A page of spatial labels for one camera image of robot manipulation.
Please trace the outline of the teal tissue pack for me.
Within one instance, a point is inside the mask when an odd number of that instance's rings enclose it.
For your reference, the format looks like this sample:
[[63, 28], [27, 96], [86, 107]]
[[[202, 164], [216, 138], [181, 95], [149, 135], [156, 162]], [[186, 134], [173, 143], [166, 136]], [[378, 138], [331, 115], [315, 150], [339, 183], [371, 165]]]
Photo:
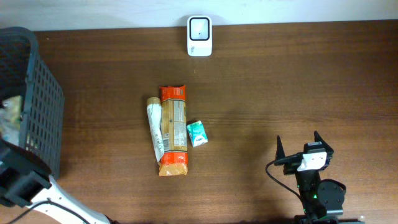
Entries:
[[187, 126], [187, 131], [193, 147], [201, 146], [208, 142], [208, 137], [201, 121], [189, 124]]

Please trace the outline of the yellow noodle packet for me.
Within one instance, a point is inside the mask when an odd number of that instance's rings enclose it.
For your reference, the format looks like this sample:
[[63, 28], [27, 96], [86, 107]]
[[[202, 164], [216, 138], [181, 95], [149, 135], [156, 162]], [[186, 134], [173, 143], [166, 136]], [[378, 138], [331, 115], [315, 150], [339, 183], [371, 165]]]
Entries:
[[13, 96], [1, 102], [1, 139], [19, 145], [22, 97]]

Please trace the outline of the orange pasta packet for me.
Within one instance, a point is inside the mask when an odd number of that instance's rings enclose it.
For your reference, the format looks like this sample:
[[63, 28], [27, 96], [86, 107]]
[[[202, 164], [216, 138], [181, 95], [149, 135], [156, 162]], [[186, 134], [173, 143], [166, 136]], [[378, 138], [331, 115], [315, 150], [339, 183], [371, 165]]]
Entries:
[[188, 173], [186, 86], [162, 86], [161, 133], [164, 155], [160, 160], [159, 175], [175, 176]]

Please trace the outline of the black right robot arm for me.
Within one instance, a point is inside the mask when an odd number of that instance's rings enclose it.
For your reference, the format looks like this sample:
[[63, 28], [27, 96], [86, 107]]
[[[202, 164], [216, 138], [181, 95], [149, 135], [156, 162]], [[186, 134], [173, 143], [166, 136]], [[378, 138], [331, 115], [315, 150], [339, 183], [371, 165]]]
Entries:
[[333, 154], [333, 148], [317, 131], [314, 132], [313, 142], [306, 143], [302, 152], [290, 156], [285, 155], [281, 138], [277, 136], [275, 159], [266, 167], [283, 166], [284, 175], [295, 176], [298, 192], [287, 187], [269, 172], [266, 173], [273, 181], [292, 192], [300, 200], [303, 215], [294, 216], [294, 223], [361, 223], [360, 220], [338, 218], [343, 214], [346, 186], [336, 180], [322, 180], [320, 177], [320, 172], [330, 165]]

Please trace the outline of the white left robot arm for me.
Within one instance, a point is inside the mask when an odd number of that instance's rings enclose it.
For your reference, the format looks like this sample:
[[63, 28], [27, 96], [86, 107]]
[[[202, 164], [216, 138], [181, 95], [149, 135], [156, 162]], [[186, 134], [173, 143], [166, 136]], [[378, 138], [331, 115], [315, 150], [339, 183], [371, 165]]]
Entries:
[[11, 223], [33, 210], [59, 223], [117, 222], [66, 193], [41, 158], [5, 140], [1, 140], [1, 205], [27, 208]]

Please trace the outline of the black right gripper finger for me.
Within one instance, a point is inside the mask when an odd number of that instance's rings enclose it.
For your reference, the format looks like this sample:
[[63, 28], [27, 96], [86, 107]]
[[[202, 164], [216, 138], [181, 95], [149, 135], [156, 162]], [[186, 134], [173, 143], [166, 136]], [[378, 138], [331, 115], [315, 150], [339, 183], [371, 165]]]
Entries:
[[275, 154], [275, 158], [276, 159], [283, 159], [285, 157], [285, 152], [284, 152], [284, 148], [282, 145], [282, 141], [280, 136], [277, 136], [277, 149], [276, 149], [276, 154]]
[[318, 131], [314, 131], [314, 141], [321, 142], [325, 149], [330, 149], [330, 146], [323, 140], [323, 138], [319, 135]]

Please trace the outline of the beige white tube packet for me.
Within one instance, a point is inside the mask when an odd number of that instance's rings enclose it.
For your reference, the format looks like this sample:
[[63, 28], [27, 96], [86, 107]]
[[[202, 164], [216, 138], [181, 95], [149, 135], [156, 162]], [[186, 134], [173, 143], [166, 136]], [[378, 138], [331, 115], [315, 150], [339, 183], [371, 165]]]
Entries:
[[162, 107], [160, 98], [150, 97], [147, 99], [147, 116], [149, 120], [150, 133], [157, 162], [164, 155], [164, 142], [161, 132]]

